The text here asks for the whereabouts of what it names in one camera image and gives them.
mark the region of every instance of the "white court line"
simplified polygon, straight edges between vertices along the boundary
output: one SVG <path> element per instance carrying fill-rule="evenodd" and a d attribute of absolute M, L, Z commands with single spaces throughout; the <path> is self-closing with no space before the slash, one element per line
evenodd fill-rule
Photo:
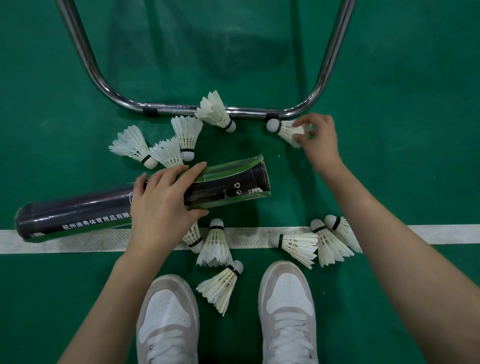
<path fill-rule="evenodd" d="M 411 225 L 428 244 L 480 243 L 480 224 L 476 225 Z M 208 229 L 200 229 L 205 238 Z M 225 228 L 231 249 L 269 248 L 273 232 L 284 234 L 310 232 L 309 227 Z M 130 229 L 110 229 L 67 236 L 44 243 L 25 243 L 15 230 L 0 230 L 0 254 L 122 252 L 130 238 Z M 175 248 L 186 250 L 183 243 Z"/>

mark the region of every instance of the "black shuttlecock tube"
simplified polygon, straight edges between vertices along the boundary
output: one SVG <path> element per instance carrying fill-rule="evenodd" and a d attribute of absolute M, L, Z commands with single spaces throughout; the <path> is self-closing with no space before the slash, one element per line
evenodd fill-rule
<path fill-rule="evenodd" d="M 27 242 L 131 224 L 133 183 L 61 200 L 31 202 L 15 217 L 18 234 Z M 187 208 L 211 208 L 270 195 L 262 156 L 206 168 L 185 192 Z"/>

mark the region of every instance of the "shuttlecock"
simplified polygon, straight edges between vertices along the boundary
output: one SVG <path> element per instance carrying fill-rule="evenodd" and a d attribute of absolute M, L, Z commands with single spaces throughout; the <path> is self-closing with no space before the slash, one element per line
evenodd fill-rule
<path fill-rule="evenodd" d="M 235 122 L 228 116 L 222 99 L 216 90 L 209 92 L 208 98 L 202 98 L 195 116 L 204 122 L 219 126 L 228 133 L 233 133 L 237 128 Z"/>
<path fill-rule="evenodd" d="M 353 251 L 332 234 L 321 220 L 317 218 L 312 220 L 310 228 L 318 235 L 318 260 L 322 267 L 335 264 L 335 261 L 343 262 L 344 256 L 354 255 Z"/>
<path fill-rule="evenodd" d="M 180 144 L 176 136 L 155 144 L 150 148 L 150 154 L 166 168 L 183 164 L 181 159 Z"/>
<path fill-rule="evenodd" d="M 200 283 L 197 291 L 208 300 L 208 303 L 213 303 L 218 312 L 224 316 L 235 282 L 242 272 L 243 264 L 239 260 L 234 260 L 221 273 Z"/>
<path fill-rule="evenodd" d="M 150 155 L 145 138 L 137 126 L 132 125 L 118 133 L 118 139 L 112 142 L 108 148 L 119 156 L 127 156 L 141 162 L 145 167 L 152 170 L 158 166 L 158 162 Z"/>
<path fill-rule="evenodd" d="M 197 264 L 217 267 L 231 265 L 232 262 L 232 254 L 223 232 L 223 221 L 215 218 L 210 222 L 210 231 L 202 251 L 198 254 Z"/>
<path fill-rule="evenodd" d="M 308 269 L 312 268 L 312 260 L 317 256 L 317 254 L 315 254 L 318 248 L 317 234 L 311 232 L 296 235 L 274 233 L 270 236 L 268 242 L 274 248 L 285 250 Z"/>
<path fill-rule="evenodd" d="M 171 122 L 180 142 L 181 157 L 190 162 L 195 157 L 195 144 L 204 123 L 193 116 L 176 116 Z"/>
<path fill-rule="evenodd" d="M 353 233 L 350 224 L 343 216 L 327 215 L 324 218 L 325 225 L 340 237 L 345 239 L 347 245 L 357 253 L 363 253 L 360 244 Z"/>
<path fill-rule="evenodd" d="M 300 148 L 300 145 L 293 140 L 294 134 L 308 134 L 312 129 L 310 124 L 302 124 L 301 126 L 293 127 L 295 120 L 279 120 L 270 119 L 267 121 L 267 130 L 272 133 L 277 133 L 280 138 L 285 140 L 294 148 Z"/>
<path fill-rule="evenodd" d="M 198 229 L 198 222 L 196 221 L 187 234 L 182 239 L 190 248 L 190 250 L 196 254 L 199 254 L 204 247 L 204 241 L 200 235 Z"/>

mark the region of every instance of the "stainless steel frame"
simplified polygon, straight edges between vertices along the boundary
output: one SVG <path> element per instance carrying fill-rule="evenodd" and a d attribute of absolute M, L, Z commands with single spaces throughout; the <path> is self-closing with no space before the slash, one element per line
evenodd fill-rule
<path fill-rule="evenodd" d="M 98 69 L 95 56 L 90 47 L 90 42 L 88 41 L 74 0 L 56 0 L 56 2 L 85 70 L 95 86 L 111 101 L 126 109 L 142 112 L 152 117 L 160 115 L 193 115 L 196 112 L 197 106 L 195 105 L 166 105 L 153 102 L 135 102 L 120 95 L 108 84 Z M 325 90 L 356 3 L 357 0 L 341 1 L 335 24 L 325 50 L 324 59 L 318 72 L 317 81 L 312 92 L 304 101 L 297 106 L 284 110 L 227 107 L 229 115 L 233 118 L 242 119 L 289 119 L 309 109 Z"/>

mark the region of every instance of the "hand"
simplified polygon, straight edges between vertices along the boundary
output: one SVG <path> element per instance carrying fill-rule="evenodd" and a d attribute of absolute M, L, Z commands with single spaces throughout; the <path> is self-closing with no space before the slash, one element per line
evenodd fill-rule
<path fill-rule="evenodd" d="M 208 214 L 208 210 L 187 211 L 183 204 L 185 191 L 206 165 L 202 162 L 190 170 L 184 165 L 159 170 L 152 174 L 145 189 L 146 173 L 137 178 L 131 206 L 132 237 L 126 254 L 165 259 L 195 221 Z"/>
<path fill-rule="evenodd" d="M 315 125 L 315 129 L 310 131 L 310 136 L 313 138 L 309 138 L 308 135 L 294 134 L 293 139 L 303 148 L 313 169 L 320 176 L 324 176 L 330 169 L 342 166 L 332 117 L 312 112 L 298 118 L 293 126 L 305 123 Z"/>

